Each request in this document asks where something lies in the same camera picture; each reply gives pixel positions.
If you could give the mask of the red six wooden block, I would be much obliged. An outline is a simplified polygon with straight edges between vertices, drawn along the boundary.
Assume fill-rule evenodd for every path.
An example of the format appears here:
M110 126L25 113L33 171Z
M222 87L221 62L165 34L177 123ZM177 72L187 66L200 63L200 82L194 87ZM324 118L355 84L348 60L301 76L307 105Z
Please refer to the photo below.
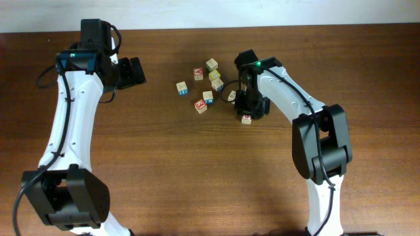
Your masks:
M243 116L241 117L241 123L242 123L242 124L250 125L250 124L251 124L251 122L252 122L252 118L251 118L251 116L250 116L250 115L243 115Z

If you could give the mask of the green animal wooden block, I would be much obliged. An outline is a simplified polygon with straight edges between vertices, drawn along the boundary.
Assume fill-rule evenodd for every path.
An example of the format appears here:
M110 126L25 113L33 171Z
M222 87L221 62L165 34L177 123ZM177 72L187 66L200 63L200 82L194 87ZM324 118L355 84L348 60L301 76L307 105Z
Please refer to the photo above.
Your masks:
M230 102L231 104L235 104L235 99L236 99L236 91L232 90L228 96L228 102Z

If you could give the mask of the blue side block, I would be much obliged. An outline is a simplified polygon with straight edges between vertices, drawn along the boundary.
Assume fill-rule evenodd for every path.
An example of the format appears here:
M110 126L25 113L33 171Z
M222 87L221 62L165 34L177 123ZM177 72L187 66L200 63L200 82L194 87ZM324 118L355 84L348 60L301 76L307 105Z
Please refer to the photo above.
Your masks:
M224 83L220 78L217 78L211 82L211 86L215 91L220 91L224 87Z
M203 100L206 104L213 104L214 103L213 92L211 90L204 91L203 92Z

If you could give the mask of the red E wooden block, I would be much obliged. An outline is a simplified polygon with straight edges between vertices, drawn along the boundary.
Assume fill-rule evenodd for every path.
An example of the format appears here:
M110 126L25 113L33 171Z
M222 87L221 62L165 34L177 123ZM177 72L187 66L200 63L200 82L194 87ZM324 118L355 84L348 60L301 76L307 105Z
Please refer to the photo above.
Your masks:
M200 99L197 102L195 102L194 107L199 114L202 114L204 111L207 110L207 104L203 99Z

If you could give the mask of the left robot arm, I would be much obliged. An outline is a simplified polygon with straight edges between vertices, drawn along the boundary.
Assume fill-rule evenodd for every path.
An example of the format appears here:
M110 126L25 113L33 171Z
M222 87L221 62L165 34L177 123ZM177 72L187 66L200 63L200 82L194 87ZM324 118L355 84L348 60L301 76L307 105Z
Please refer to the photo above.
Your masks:
M146 82L138 58L118 58L122 37L101 19L81 21L81 38L56 55L58 101L38 168L25 171L19 197L41 221L76 235L126 235L110 211L110 191L91 168L91 138L102 95Z

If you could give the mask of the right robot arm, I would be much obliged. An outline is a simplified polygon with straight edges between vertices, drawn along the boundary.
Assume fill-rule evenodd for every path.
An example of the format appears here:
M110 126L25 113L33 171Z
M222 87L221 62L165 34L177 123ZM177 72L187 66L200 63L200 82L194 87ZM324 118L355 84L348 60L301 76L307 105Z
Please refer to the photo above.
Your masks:
M253 50L238 54L240 115L261 119L274 104L292 126L292 159L308 187L310 216L307 235L343 235L340 194L352 147L347 116L338 105L313 98L289 76L275 57L260 60Z

